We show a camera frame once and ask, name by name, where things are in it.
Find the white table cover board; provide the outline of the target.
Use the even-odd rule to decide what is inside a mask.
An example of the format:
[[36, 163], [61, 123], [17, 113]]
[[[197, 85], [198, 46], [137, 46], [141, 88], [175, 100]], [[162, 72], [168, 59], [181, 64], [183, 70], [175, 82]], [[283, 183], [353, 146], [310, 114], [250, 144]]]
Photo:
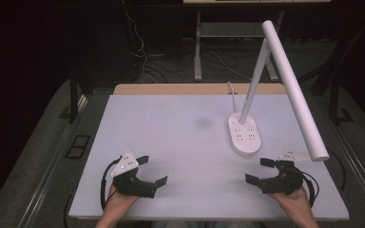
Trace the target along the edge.
[[285, 149], [308, 150], [285, 95], [258, 95], [250, 114], [261, 147], [242, 157], [231, 146], [228, 117], [241, 95], [114, 95], [109, 98], [69, 213], [78, 219], [102, 214], [101, 180], [106, 167], [130, 151], [148, 156], [143, 181], [167, 176], [153, 199], [140, 199], [127, 219], [281, 220], [277, 203], [245, 181], [277, 175], [260, 165]]

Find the person's left hand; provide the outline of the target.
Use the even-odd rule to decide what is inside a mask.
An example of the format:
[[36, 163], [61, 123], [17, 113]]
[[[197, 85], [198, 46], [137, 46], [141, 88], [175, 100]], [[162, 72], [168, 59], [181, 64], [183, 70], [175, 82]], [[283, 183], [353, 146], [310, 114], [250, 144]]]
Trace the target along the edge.
[[106, 200], [105, 211], [110, 213], [126, 214], [139, 199], [136, 196], [121, 194], [115, 186], [111, 186]]

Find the black metal stand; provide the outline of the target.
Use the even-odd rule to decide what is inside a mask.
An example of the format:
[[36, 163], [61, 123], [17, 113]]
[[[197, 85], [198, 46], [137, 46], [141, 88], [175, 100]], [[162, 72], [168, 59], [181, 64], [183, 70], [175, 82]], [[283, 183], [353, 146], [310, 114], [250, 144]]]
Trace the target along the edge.
[[70, 118], [72, 124], [79, 113], [79, 99], [88, 92], [88, 80], [80, 67], [72, 67], [69, 70], [69, 96], [70, 96]]
[[343, 117], [338, 116], [338, 98], [340, 75], [339, 70], [344, 66], [345, 60], [365, 30], [365, 17], [354, 23], [344, 22], [345, 31], [338, 39], [333, 53], [328, 60], [319, 68], [317, 79], [312, 86], [312, 93], [321, 96], [329, 90], [329, 117], [336, 125], [350, 121], [352, 118], [345, 113]]

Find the grey metal table frame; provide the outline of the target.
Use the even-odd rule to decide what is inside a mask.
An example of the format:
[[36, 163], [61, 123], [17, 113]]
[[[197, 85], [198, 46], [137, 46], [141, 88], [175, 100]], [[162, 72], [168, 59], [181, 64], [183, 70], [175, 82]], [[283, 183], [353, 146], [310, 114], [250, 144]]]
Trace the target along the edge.
[[[248, 8], [248, 7], [277, 7], [279, 5], [301, 6], [310, 4], [326, 4], [332, 0], [183, 0], [188, 6], [212, 6]], [[194, 79], [202, 80], [202, 40], [204, 38], [262, 38], [261, 21], [255, 22], [207, 22], [202, 20], [202, 9], [197, 10]]]

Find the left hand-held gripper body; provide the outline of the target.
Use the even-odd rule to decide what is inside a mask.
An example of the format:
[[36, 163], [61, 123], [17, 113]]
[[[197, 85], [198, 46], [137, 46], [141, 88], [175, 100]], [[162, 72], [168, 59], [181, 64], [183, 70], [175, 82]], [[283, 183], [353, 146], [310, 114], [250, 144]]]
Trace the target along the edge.
[[157, 191], [155, 182], [147, 182], [137, 177], [140, 165], [130, 151], [126, 151], [110, 173], [113, 185], [123, 195], [153, 199]]

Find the white desk lamp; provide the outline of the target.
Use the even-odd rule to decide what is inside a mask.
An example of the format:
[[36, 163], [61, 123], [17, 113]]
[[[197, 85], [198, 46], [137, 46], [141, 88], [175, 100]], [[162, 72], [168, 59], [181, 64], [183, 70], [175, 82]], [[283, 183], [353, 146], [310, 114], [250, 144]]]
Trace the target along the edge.
[[259, 85], [261, 73], [265, 68], [266, 60], [270, 55], [273, 55], [311, 160], [313, 162], [327, 161], [329, 159], [328, 151], [317, 129], [317, 125], [306, 103], [275, 27], [271, 21], [263, 22], [261, 27], [265, 38], [262, 41], [259, 57], [244, 100], [243, 108], [240, 112], [231, 114], [227, 121], [232, 148], [238, 155], [252, 156], [261, 147], [259, 131], [255, 120], [249, 115], [249, 111]]

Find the person's right hand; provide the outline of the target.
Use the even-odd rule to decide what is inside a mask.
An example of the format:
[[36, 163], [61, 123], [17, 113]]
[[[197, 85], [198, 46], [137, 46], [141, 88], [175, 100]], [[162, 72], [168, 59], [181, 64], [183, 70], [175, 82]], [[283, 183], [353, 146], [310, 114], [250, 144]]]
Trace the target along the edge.
[[279, 206], [287, 213], [302, 212], [311, 209], [307, 193], [303, 187], [300, 187], [290, 195], [274, 193], [269, 194], [269, 197], [276, 200]]

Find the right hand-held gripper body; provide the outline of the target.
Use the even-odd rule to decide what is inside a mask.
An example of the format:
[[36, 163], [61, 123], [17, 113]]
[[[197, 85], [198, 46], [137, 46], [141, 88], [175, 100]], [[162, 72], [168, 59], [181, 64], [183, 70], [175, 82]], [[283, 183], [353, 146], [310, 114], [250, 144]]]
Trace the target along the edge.
[[313, 184], [305, 177], [296, 166], [295, 162], [305, 161], [308, 155], [302, 155], [298, 151], [285, 149], [276, 160], [276, 166], [279, 173], [268, 179], [259, 180], [259, 188], [263, 194], [283, 193], [290, 195], [298, 190], [303, 183], [306, 183], [310, 189]]

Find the black floor frame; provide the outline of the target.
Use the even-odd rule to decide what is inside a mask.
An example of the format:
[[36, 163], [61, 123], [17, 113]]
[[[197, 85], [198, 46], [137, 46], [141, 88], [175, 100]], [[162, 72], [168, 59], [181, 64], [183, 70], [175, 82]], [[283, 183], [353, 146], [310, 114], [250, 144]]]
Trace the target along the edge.
[[67, 159], [81, 159], [86, 152], [89, 140], [89, 135], [76, 135], [65, 157]]

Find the metal floor rail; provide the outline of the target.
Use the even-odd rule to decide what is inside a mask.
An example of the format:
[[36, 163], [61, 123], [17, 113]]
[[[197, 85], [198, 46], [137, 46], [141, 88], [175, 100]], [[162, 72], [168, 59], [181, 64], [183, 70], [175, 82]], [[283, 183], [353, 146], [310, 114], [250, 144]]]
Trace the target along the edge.
[[29, 182], [30, 194], [16, 228], [30, 228], [35, 221], [75, 128], [71, 106], [76, 105], [79, 112], [84, 111], [86, 104], [85, 95], [77, 96], [76, 101], [53, 97], [49, 102], [19, 161], [23, 183]]
[[324, 134], [331, 159], [325, 164], [354, 227], [365, 225], [365, 125], [331, 123]]

